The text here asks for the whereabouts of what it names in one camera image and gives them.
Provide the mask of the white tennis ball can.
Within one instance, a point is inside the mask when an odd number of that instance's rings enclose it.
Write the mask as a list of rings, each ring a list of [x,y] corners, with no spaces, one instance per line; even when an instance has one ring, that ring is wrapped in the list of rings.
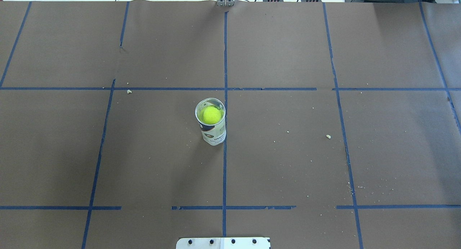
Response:
[[[216,106],[221,108],[223,116],[221,121],[216,125],[206,125],[200,120],[200,114],[203,108],[207,106]],[[224,104],[216,98],[206,98],[199,102],[195,108],[195,117],[201,129],[203,139],[210,145],[216,146],[223,143],[226,139],[226,109]]]

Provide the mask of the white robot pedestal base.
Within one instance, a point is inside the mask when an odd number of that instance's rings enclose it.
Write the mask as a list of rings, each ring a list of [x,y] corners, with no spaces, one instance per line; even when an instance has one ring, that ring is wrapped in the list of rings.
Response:
[[[270,249],[270,238],[262,236],[181,238],[176,249]]]

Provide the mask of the yellow-green tennis ball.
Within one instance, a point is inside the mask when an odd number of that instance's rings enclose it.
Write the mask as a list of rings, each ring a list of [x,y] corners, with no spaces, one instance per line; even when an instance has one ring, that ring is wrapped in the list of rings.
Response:
[[[216,125],[221,121],[223,111],[216,106],[207,106],[201,110],[200,120],[207,125]]]

